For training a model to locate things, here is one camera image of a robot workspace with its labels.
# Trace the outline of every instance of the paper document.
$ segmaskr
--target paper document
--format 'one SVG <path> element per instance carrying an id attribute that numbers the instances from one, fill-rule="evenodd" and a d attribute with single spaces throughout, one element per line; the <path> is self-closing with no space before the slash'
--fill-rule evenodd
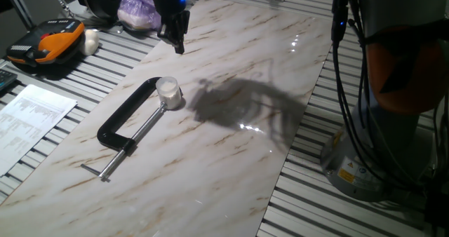
<path id="1" fill-rule="evenodd" d="M 7 173 L 76 105 L 75 100 L 29 85 L 0 111 L 0 176 Z"/>

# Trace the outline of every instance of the white plastic container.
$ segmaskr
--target white plastic container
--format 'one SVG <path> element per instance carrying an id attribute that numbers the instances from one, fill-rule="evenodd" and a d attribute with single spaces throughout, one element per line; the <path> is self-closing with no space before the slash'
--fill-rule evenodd
<path id="1" fill-rule="evenodd" d="M 161 102 L 166 103 L 166 109 L 175 109 L 181 104 L 180 86 L 174 77 L 165 76 L 156 82 L 156 89 Z"/>

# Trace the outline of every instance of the white ball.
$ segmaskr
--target white ball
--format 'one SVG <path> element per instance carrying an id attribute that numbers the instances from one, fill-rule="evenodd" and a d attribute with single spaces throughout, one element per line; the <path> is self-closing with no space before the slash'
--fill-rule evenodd
<path id="1" fill-rule="evenodd" d="M 84 41 L 84 44 L 81 45 L 79 50 L 83 53 L 83 55 L 93 55 L 98 48 L 100 38 L 95 31 L 90 29 L 86 30 L 85 36 L 86 40 Z"/>
<path id="2" fill-rule="evenodd" d="M 80 51 L 83 53 L 83 55 L 93 55 L 98 48 L 98 42 L 94 40 L 86 40 L 84 42 L 84 45 L 81 45 Z"/>
<path id="3" fill-rule="evenodd" d="M 86 30 L 85 35 L 86 35 L 86 41 L 87 40 L 94 40 L 96 42 L 100 41 L 100 38 L 98 37 L 97 32 L 95 32 L 93 30 L 90 30 L 90 29 Z"/>

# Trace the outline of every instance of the purple plastic bag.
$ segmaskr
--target purple plastic bag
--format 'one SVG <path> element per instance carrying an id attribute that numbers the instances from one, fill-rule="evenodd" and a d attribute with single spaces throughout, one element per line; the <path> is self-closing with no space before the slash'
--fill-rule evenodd
<path id="1" fill-rule="evenodd" d="M 153 0 L 121 0 L 117 16 L 135 30 L 161 26 L 161 16 L 156 12 Z"/>

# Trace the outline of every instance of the marble slab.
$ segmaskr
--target marble slab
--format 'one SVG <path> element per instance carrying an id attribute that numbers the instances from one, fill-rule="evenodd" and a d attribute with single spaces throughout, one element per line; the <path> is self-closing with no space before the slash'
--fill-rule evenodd
<path id="1" fill-rule="evenodd" d="M 0 206 L 0 236 L 255 236 L 330 48 L 330 21 L 223 0 L 191 10 L 184 55 L 159 43 Z M 167 111 L 116 169 L 96 132 L 146 79 Z M 130 137 L 154 93 L 120 129 Z"/>

